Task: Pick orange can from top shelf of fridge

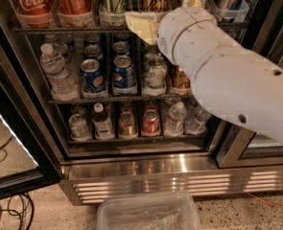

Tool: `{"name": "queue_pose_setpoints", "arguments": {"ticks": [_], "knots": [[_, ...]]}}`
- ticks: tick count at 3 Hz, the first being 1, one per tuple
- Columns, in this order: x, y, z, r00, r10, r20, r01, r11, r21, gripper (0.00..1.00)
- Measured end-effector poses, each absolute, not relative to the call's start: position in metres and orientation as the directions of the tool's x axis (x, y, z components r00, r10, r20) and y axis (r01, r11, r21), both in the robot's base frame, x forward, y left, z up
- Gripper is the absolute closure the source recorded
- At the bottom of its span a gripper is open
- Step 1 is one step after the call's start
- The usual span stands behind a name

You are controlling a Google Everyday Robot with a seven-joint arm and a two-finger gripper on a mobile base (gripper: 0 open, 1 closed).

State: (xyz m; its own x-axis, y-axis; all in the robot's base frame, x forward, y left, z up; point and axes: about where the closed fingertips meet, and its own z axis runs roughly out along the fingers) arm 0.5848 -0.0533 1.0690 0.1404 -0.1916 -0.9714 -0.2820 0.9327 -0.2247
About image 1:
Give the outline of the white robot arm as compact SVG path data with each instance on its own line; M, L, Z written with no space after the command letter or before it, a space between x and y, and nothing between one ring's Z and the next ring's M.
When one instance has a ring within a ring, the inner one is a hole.
M202 6L169 8L161 19L131 0L128 28L179 66L211 114L283 144L283 69L242 47Z

